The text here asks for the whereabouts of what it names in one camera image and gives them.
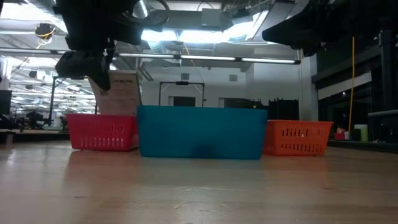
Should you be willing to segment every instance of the orange basket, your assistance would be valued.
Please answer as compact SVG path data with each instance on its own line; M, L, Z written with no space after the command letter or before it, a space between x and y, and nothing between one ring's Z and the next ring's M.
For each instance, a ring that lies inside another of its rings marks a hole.
M276 156L324 155L332 124L269 120L263 153Z

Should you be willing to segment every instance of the window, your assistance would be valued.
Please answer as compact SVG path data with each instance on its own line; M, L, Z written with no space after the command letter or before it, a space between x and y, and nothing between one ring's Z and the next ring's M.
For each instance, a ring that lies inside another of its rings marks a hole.
M174 96L173 97L174 106L195 106L196 98L187 96Z

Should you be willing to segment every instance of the desk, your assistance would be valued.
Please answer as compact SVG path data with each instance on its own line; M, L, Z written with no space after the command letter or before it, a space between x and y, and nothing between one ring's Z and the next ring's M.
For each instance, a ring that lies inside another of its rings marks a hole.
M329 148L260 161L73 151L0 152L0 223L396 223L398 156Z

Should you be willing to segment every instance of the plastic basket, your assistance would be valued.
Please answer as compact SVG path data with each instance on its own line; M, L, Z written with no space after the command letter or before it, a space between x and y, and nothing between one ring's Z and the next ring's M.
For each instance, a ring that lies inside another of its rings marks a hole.
M324 155L333 122L269 120L264 153L276 156Z
M129 151L138 146L136 117L67 114L74 149Z
M145 157L260 159L267 111L139 106L139 150Z

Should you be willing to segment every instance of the yellow cable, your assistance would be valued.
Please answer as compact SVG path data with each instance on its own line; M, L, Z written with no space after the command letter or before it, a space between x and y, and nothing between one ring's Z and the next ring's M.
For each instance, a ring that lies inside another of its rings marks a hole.
M348 132L349 133L351 133L351 120L352 120L352 115L353 115L354 80L355 80L355 37L353 37L353 83L351 86L351 101L349 103L349 121L348 121Z
M51 34L54 33L54 32L55 32L55 28L54 28L51 32L49 32L48 34L41 34L41 35L36 34L36 36L38 36L38 37L46 37L46 36L48 36L48 35L51 35Z
M185 44L185 42L183 42L183 44L184 44L185 49L187 50L188 55L190 55L187 45ZM200 79L201 79L202 82L204 83L205 81L204 81L203 77L201 76L201 73L199 72L198 67L195 65L195 63L193 63L193 60L192 60L192 59L191 59L191 62L192 62L192 65L193 65L193 66L195 67L195 69L197 70Z

